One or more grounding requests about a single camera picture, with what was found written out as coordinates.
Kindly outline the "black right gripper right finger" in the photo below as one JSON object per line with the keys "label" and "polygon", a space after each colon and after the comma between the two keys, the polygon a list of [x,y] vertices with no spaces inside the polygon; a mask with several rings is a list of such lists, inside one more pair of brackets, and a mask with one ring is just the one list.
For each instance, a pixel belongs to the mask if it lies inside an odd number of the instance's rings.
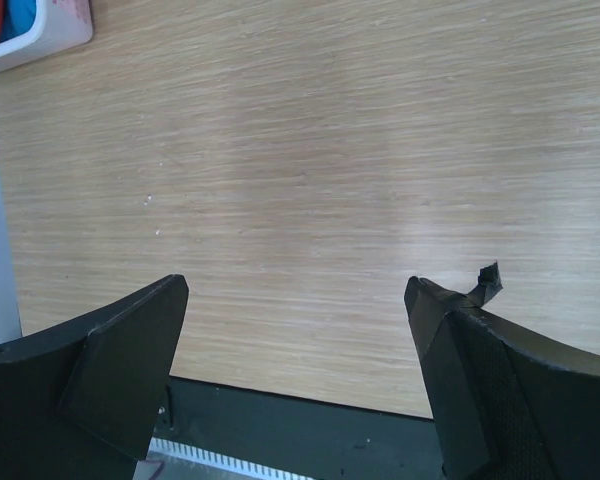
{"label": "black right gripper right finger", "polygon": [[600,355],[412,277],[404,301],[449,479],[600,479]]}

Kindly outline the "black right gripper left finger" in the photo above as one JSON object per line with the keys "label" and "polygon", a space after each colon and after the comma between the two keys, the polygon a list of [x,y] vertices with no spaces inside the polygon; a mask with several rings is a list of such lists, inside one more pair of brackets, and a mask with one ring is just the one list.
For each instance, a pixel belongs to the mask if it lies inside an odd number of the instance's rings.
{"label": "black right gripper left finger", "polygon": [[189,289],[168,275],[0,344],[0,479],[130,479],[146,457]]}

